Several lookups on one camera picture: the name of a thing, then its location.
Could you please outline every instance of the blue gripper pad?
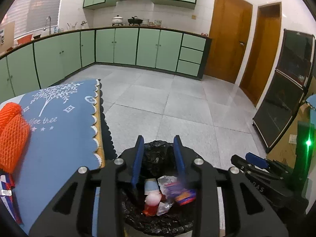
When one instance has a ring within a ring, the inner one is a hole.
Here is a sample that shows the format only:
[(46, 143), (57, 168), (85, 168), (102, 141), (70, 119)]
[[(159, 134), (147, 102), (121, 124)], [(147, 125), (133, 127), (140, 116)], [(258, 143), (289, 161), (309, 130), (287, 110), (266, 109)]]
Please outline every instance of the blue gripper pad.
[(142, 160), (143, 160), (143, 155), (144, 155), (144, 150), (145, 150), (145, 145), (144, 145), (144, 137), (141, 135), (138, 136), (136, 145), (135, 145), (136, 151), (136, 156), (134, 159), (134, 164), (133, 164), (133, 171), (132, 171), (132, 186), (136, 188), (136, 184), (138, 183), (138, 178), (140, 174), (140, 168), (142, 166)]
[(248, 152), (246, 154), (246, 161), (249, 162), (250, 164), (253, 164), (253, 165), (261, 168), (261, 169), (269, 167), (269, 164), (263, 158), (260, 158), (259, 156), (255, 155), (251, 152)]
[(181, 148), (183, 147), (180, 136), (176, 135), (173, 139), (173, 152), (176, 160), (177, 170), (179, 177), (184, 180), (185, 178), (185, 165), (182, 158)]

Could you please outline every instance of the countertop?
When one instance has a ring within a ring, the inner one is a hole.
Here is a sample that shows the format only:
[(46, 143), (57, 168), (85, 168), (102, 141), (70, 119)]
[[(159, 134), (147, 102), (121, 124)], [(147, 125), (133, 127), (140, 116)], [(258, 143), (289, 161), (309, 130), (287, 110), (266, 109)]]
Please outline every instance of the countertop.
[(209, 39), (209, 37), (202, 36), (202, 35), (199, 35), (199, 34), (196, 34), (196, 33), (192, 33), (192, 32), (187, 32), (187, 31), (182, 31), (182, 30), (172, 29), (172, 28), (155, 27), (155, 26), (113, 26), (113, 27), (110, 26), (110, 27), (100, 27), (100, 28), (86, 28), (86, 29), (69, 30), (69, 31), (65, 31), (65, 32), (62, 32), (62, 33), (56, 33), (56, 34), (52, 34), (52, 35), (49, 35), (49, 36), (44, 36), (44, 37), (41, 37), (39, 39), (32, 40), (31, 42), (15, 46), (12, 50), (1, 54), (0, 55), (0, 59), (4, 58), (5, 56), (9, 55), (12, 52), (18, 50), (19, 48), (22, 48), (22, 47), (24, 47), (26, 45), (29, 45), (31, 43), (34, 43), (34, 42), (38, 42), (40, 40), (44, 40), (46, 38), (59, 36), (59, 35), (63, 35), (63, 34), (68, 34), (68, 33), (80, 32), (80, 31), (101, 30), (101, 29), (111, 29), (111, 28), (149, 28), (149, 29), (159, 29), (159, 30), (175, 31), (175, 32), (185, 33), (185, 34), (194, 35), (194, 36), (197, 36), (197, 37), (202, 37), (202, 38), (205, 38), (205, 39)]

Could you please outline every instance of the trash can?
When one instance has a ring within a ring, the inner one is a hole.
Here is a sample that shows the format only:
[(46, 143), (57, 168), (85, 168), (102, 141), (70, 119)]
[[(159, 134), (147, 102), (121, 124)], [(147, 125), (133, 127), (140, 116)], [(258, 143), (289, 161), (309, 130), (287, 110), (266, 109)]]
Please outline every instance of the trash can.
[(173, 144), (166, 141), (146, 143), (136, 190), (122, 190), (123, 215), (125, 223), (135, 230), (148, 235), (174, 237), (192, 230), (196, 204), (193, 201), (180, 206), (175, 202), (163, 215), (145, 216), (144, 181), (164, 175), (177, 176)]

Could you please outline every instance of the door frame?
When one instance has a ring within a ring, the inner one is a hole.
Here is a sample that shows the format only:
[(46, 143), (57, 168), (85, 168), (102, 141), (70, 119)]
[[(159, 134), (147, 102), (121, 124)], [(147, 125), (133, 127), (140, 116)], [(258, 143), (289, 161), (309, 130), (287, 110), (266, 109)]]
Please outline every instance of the door frame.
[[(264, 8), (264, 7), (268, 7), (268, 6), (273, 6), (273, 5), (280, 5), (280, 15), (279, 15), (279, 17), (280, 17), (280, 22), (281, 22), (281, 23), (280, 23), (280, 33), (279, 33), (278, 47), (279, 47), (279, 44), (280, 44), (281, 26), (282, 26), (282, 2), (281, 2), (281, 1), (280, 1), (280, 2), (273, 2), (273, 3), (269, 3), (269, 4), (264, 4), (264, 5), (258, 6), (258, 10), (257, 10), (257, 20), (256, 20), (256, 26), (255, 26), (255, 32), (254, 32), (254, 35), (253, 35), (253, 41), (252, 41), (252, 45), (251, 45), (251, 50), (250, 50), (250, 53), (249, 53), (249, 56), (248, 56), (248, 59), (247, 59), (247, 64), (246, 64), (244, 73), (243, 73), (242, 78), (241, 78), (241, 81), (240, 81), (240, 83), (239, 83), (239, 87), (240, 87), (240, 89), (241, 89), (244, 93), (246, 93), (247, 91), (245, 92), (245, 90), (244, 90), (243, 88), (241, 88), (241, 85), (242, 85), (242, 82), (243, 82), (243, 80), (244, 80), (244, 78), (245, 78), (245, 73), (246, 73), (246, 71), (247, 71), (247, 68), (248, 68), (248, 66), (249, 66), (249, 59), (250, 59), (252, 53), (254, 52), (254, 48), (255, 48), (255, 47), (254, 47), (254, 44), (255, 44), (255, 41), (256, 41), (257, 26), (258, 26), (258, 23), (259, 23), (259, 9)], [(274, 58), (273, 65), (274, 65), (275, 59), (276, 59), (276, 57), (277, 57), (277, 50), (278, 50), (278, 47), (277, 47), (277, 49), (276, 49), (276, 55), (275, 55), (275, 58)], [(268, 83), (268, 81), (269, 81), (269, 77), (268, 77), (268, 79), (267, 79), (267, 82), (266, 82), (266, 84), (265, 84), (265, 87), (264, 87), (264, 89), (263, 89), (263, 91), (262, 91), (260, 97), (256, 100), (256, 102), (255, 102), (255, 104), (254, 104), (255, 107), (257, 106), (257, 104), (258, 104), (258, 102), (259, 102), (259, 100), (260, 100), (260, 98), (261, 98), (261, 96), (262, 96), (262, 94), (263, 94), (263, 92), (264, 92), (264, 90), (265, 90), (265, 88), (266, 88), (266, 86), (267, 86), (267, 83)]]

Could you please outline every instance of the window blind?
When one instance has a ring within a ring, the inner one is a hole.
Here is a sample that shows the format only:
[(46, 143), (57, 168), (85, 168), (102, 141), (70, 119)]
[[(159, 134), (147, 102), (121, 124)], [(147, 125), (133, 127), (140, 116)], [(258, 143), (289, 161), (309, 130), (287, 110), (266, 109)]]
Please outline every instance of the window blind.
[(15, 0), (1, 25), (15, 21), (14, 38), (44, 28), (48, 16), (52, 26), (57, 26), (59, 5), (60, 0)]

